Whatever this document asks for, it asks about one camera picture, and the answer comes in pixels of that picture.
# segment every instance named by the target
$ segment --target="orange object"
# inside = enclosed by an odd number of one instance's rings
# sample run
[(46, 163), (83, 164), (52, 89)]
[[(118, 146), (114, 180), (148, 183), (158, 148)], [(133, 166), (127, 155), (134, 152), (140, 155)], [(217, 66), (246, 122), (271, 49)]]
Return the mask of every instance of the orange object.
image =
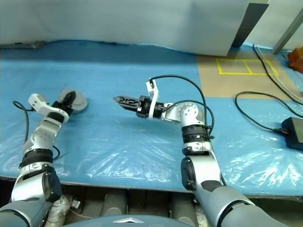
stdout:
[(300, 73), (303, 73), (303, 47), (295, 48), (288, 54), (289, 67)]

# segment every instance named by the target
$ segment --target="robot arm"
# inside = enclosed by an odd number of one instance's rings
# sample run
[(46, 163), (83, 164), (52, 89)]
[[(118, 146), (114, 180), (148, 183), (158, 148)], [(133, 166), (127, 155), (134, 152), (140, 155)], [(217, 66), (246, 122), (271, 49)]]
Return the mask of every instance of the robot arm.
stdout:
[(63, 123), (74, 110), (84, 109), (86, 99), (79, 92), (65, 90), (52, 106), (40, 94), (32, 94), (29, 103), (45, 116), (23, 146), (11, 203), (0, 208), (5, 226), (41, 226), (53, 202), (62, 194), (61, 184), (53, 165), (53, 145)]
[(118, 96), (114, 99), (127, 110), (142, 118), (158, 118), (181, 124), (185, 158), (181, 161), (182, 184), (193, 191), (213, 227), (286, 227), (255, 206), (236, 189), (221, 184), (221, 171), (217, 163), (204, 113), (196, 104), (186, 102), (169, 106), (160, 103), (155, 80), (147, 81), (151, 98), (139, 99)]

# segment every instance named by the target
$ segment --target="black power adapter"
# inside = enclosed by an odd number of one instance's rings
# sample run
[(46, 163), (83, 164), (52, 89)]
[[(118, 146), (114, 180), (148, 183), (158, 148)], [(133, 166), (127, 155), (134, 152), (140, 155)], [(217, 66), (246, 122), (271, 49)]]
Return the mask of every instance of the black power adapter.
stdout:
[(283, 130), (287, 130), (285, 136), (286, 145), (289, 148), (303, 150), (303, 119), (290, 117), (282, 122)]

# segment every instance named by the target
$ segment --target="tan floor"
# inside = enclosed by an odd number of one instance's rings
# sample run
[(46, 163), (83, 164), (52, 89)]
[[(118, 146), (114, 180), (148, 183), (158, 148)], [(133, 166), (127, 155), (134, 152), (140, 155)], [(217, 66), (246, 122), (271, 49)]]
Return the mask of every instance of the tan floor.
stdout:
[[(264, 54), (285, 86), (300, 95), (296, 86), (272, 54)], [(270, 93), (289, 99), (268, 78), (260, 60), (252, 52), (230, 52), (227, 57), (198, 56), (198, 67), (203, 92), (208, 97), (235, 97), (241, 91)], [(266, 96), (245, 96), (268, 98)]]

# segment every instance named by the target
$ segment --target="metal pole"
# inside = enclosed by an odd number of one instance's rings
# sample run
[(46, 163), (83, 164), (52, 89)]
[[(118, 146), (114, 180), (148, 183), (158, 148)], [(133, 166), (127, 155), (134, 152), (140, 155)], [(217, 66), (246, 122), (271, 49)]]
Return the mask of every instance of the metal pole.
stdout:
[(293, 34), (296, 32), (296, 30), (300, 27), (300, 25), (303, 22), (303, 8), (298, 13), (294, 21), (291, 23), (291, 25), (288, 27), (286, 32), (282, 35), (282, 37), (279, 39), (279, 41), (276, 43), (276, 45), (273, 48), (273, 53), (277, 54), (282, 50), (282, 48), (285, 46), (285, 44), (288, 42), (288, 40), (293, 36)]

